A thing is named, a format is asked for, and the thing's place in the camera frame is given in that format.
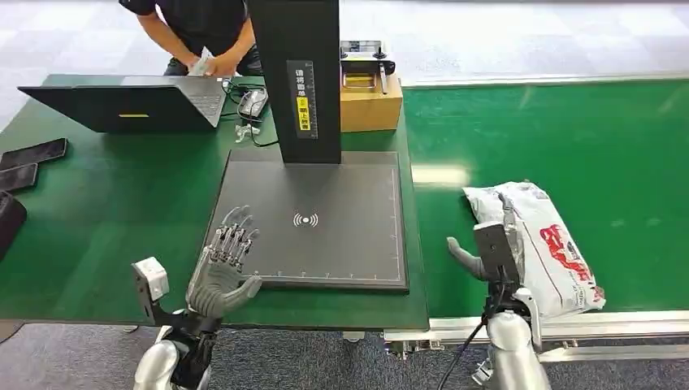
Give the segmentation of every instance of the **jeans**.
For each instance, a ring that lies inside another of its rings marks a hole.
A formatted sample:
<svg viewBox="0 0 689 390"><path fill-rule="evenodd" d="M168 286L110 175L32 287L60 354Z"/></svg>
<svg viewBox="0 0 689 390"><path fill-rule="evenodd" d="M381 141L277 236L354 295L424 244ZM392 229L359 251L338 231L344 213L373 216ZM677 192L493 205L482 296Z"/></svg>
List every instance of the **jeans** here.
<svg viewBox="0 0 689 390"><path fill-rule="evenodd" d="M164 76L186 76L189 73L187 67L177 58L170 59ZM258 49L254 45L244 58L237 65L237 73L242 76L263 76L261 58L258 56Z"/></svg>

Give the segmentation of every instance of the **person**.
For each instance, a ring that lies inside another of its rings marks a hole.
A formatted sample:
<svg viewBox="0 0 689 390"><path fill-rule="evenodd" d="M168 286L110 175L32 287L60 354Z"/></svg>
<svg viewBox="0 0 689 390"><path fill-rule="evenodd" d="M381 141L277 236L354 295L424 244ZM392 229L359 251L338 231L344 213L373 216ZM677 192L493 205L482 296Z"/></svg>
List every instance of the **person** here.
<svg viewBox="0 0 689 390"><path fill-rule="evenodd" d="M172 55L165 76L186 76L206 47L208 76L263 76L244 0L119 0L149 37ZM165 21L155 10L158 5Z"/></svg>

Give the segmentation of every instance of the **yellow sticker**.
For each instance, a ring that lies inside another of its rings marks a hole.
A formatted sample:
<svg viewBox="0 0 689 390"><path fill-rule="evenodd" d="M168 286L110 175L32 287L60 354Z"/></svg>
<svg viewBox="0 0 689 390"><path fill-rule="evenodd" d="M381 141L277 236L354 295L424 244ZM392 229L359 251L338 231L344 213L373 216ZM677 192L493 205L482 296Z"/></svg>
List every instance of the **yellow sticker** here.
<svg viewBox="0 0 689 390"><path fill-rule="evenodd" d="M299 117L299 129L309 131L311 129L311 119L309 117L309 98L297 96L297 115Z"/></svg>

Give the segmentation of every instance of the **laptop keyboard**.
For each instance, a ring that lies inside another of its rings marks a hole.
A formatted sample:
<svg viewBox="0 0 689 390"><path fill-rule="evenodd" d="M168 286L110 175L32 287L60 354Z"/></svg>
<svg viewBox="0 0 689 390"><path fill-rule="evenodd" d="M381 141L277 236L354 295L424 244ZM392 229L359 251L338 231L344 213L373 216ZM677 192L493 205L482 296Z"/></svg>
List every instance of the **laptop keyboard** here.
<svg viewBox="0 0 689 390"><path fill-rule="evenodd" d="M188 99L206 117L212 117L221 108L219 95L191 95Z"/></svg>

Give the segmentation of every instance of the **white plastic bag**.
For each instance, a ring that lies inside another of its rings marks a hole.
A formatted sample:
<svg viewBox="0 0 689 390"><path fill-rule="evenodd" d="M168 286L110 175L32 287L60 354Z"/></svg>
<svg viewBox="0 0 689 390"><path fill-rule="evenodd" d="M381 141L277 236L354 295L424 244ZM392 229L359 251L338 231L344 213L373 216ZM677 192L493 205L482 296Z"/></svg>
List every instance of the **white plastic bag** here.
<svg viewBox="0 0 689 390"><path fill-rule="evenodd" d="M196 61L191 69L189 69L187 76L205 76L208 70L208 62L213 58L213 54L204 46L201 52L201 58Z"/></svg>
<svg viewBox="0 0 689 390"><path fill-rule="evenodd" d="M509 182L464 192L480 223L502 222L498 193L512 201L524 244L523 283L534 294L541 318L603 307L603 289L545 191L532 183Z"/></svg>

